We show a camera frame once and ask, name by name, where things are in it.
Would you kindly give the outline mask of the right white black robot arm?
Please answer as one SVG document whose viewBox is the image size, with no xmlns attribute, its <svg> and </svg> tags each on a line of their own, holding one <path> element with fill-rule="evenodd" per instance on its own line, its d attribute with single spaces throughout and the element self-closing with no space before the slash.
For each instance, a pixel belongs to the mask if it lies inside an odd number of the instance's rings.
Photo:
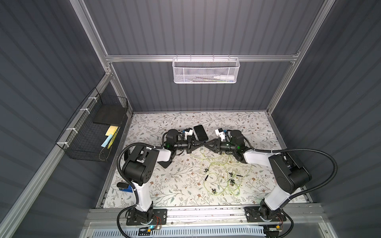
<svg viewBox="0 0 381 238">
<path fill-rule="evenodd" d="M 293 158 L 286 149 L 259 150 L 245 144 L 223 142 L 220 138 L 207 142 L 204 146 L 214 153 L 232 154 L 241 163 L 258 164 L 272 169 L 276 185 L 261 201 L 259 208 L 259 215 L 264 221 L 271 221 L 281 213 L 281 209 L 292 199 L 295 191 L 312 178 L 303 163 Z"/>
</svg>

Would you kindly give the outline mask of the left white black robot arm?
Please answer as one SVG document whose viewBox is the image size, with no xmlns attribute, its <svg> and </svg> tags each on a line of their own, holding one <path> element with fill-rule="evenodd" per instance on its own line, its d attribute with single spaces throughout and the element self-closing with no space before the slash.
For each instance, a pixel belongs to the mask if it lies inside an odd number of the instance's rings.
<svg viewBox="0 0 381 238">
<path fill-rule="evenodd" d="M 203 142 L 193 140 L 172 140 L 162 142 L 161 146 L 153 146 L 142 142 L 126 146 L 118 156 L 117 169 L 121 177 L 132 187 L 136 197 L 136 214 L 151 219 L 153 216 L 153 201 L 150 198 L 149 185 L 155 165 L 163 168 L 171 165 L 177 151 L 187 153 L 204 146 Z"/>
</svg>

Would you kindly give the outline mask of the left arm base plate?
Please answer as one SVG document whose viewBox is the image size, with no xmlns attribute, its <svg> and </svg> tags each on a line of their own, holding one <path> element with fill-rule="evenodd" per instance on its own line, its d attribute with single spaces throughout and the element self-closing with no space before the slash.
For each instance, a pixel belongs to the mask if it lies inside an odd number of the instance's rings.
<svg viewBox="0 0 381 238">
<path fill-rule="evenodd" d="M 147 212 L 142 212 L 134 208 L 127 212 L 126 225 L 166 225 L 167 213 L 167 209 L 149 209 Z"/>
</svg>

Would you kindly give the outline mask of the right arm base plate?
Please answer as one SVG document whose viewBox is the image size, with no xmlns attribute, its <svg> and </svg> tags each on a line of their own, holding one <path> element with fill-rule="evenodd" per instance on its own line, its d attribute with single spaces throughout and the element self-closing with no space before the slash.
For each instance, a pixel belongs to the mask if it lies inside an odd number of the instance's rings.
<svg viewBox="0 0 381 238">
<path fill-rule="evenodd" d="M 271 210 L 266 206 L 244 207 L 248 222 L 284 222 L 287 217 L 281 209 Z"/>
</svg>

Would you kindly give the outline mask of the green wired earphones tangle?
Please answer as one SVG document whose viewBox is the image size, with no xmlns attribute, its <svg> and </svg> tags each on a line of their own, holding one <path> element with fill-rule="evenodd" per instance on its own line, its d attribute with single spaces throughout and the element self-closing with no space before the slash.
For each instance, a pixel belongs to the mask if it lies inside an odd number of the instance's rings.
<svg viewBox="0 0 381 238">
<path fill-rule="evenodd" d="M 216 156 L 204 169 L 203 188 L 211 196 L 238 197 L 253 166 L 237 161 L 233 153 L 217 153 Z"/>
</svg>

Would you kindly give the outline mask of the black phone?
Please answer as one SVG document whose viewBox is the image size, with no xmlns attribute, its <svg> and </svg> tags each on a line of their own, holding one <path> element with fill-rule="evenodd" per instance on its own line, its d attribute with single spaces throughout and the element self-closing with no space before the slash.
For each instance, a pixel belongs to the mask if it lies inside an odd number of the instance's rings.
<svg viewBox="0 0 381 238">
<path fill-rule="evenodd" d="M 172 160 L 158 162 L 158 164 L 165 169 L 168 168 L 171 165 L 171 163 L 172 163 Z"/>
<path fill-rule="evenodd" d="M 194 132 L 197 136 L 198 141 L 206 142 L 209 140 L 203 125 L 198 125 L 193 128 L 194 128 Z"/>
</svg>

